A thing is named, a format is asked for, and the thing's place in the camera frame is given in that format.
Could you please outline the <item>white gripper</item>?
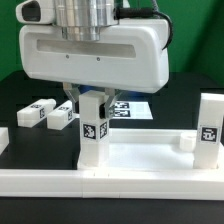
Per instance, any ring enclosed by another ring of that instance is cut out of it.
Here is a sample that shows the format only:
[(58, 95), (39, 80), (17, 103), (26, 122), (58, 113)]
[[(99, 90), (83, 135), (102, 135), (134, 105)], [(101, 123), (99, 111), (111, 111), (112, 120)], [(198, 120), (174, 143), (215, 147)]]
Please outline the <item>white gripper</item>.
[(19, 34), (21, 61), (31, 78), (64, 82), (74, 113), (79, 112), (78, 84), (106, 88), (99, 116), (111, 119), (121, 90), (155, 93), (167, 83), (168, 35), (163, 19), (125, 19), (88, 42), (65, 40), (53, 25), (25, 25)]

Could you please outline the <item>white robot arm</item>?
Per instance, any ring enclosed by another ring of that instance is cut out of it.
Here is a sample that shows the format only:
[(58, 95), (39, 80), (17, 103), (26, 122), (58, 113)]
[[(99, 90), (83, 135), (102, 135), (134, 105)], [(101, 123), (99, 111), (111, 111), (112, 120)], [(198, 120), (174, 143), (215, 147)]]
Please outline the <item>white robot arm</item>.
[(167, 48), (173, 26), (152, 7), (122, 0), (25, 0), (16, 7), (20, 55), (26, 74), (57, 81), (80, 107), (81, 85), (101, 87), (101, 116), (113, 114), (120, 92), (155, 93), (169, 79)]

